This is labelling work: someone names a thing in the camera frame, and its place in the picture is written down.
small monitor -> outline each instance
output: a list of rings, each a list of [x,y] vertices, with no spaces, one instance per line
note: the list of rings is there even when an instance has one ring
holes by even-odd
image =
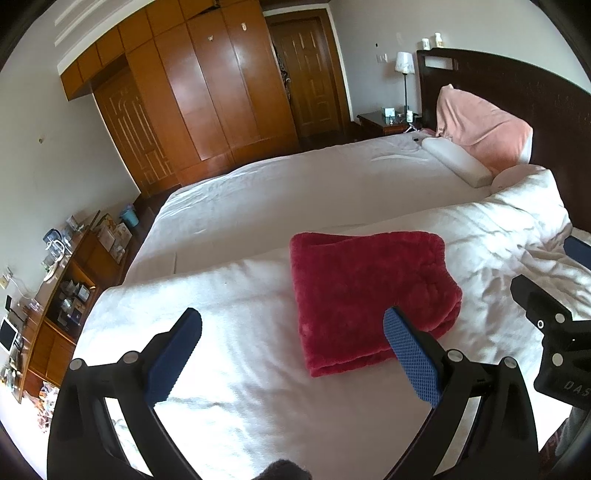
[[[17,328],[5,318],[0,325],[0,347],[6,353],[10,353],[10,349],[14,343],[14,339],[17,337],[17,333]]]

bed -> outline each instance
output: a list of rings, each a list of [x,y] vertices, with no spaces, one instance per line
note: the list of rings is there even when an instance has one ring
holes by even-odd
[[[452,69],[428,67],[434,55]],[[571,219],[591,226],[584,206],[591,167],[581,160],[590,150],[591,99],[564,79],[504,57],[460,50],[417,57],[425,125],[435,127],[437,93],[452,83],[528,121],[532,163],[551,173],[489,196],[488,187],[469,187],[420,148],[415,140],[424,134],[243,167],[173,195],[123,285],[105,292],[88,318],[74,356],[92,365],[141,350],[186,307],[201,312],[203,337],[156,411],[203,478],[253,478],[279,458],[318,479],[383,478],[428,415],[396,361],[310,378],[287,249],[301,231],[441,235],[448,269],[464,291],[444,348],[474,361],[519,361],[540,445],[568,416],[569,406],[532,388],[541,334],[508,296],[508,284],[526,273],[577,318],[591,314],[591,275],[561,247]],[[548,122],[566,112],[568,138]],[[457,458],[475,408],[469,404],[441,468]],[[109,409],[130,461],[145,470],[116,402]]]

wooden door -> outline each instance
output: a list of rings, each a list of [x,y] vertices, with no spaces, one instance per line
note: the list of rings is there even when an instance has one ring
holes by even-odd
[[[129,68],[101,85],[95,91],[95,98],[117,150],[142,195],[150,197],[178,185]]]
[[[291,107],[299,136],[340,130],[335,76],[320,19],[279,23],[270,32],[291,77]]]

blue mesh pad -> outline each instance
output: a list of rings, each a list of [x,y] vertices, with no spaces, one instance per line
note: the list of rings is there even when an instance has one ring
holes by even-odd
[[[384,334],[419,398],[437,407],[441,399],[437,370],[394,309],[384,313]]]
[[[187,309],[177,320],[172,329],[174,335],[148,372],[144,398],[152,408],[168,398],[201,338],[202,329],[201,315],[196,310]]]
[[[591,247],[585,242],[570,236],[564,241],[564,251],[570,258],[591,270]]]

red folded blanket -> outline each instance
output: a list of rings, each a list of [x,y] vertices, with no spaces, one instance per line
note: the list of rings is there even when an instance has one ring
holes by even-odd
[[[290,255],[300,338],[312,377],[393,358],[382,326],[392,306],[436,338],[460,313],[462,290],[447,272],[438,235],[299,233],[291,239]]]

